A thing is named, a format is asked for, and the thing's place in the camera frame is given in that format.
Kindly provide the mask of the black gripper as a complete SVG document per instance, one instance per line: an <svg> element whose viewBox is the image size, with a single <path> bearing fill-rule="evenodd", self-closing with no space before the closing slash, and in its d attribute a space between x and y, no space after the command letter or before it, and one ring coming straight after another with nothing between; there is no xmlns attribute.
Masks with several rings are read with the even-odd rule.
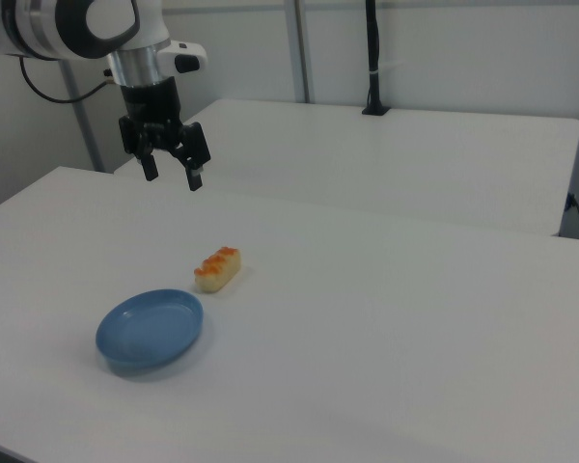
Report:
<svg viewBox="0 0 579 463"><path fill-rule="evenodd" d="M135 156L146 181L158 178L154 150L171 153L184 166L191 191L203 186L203 165L209 149L199 123L184 124L176 80L146 87L122 87L127 114L119 119L124 150Z"/></svg>

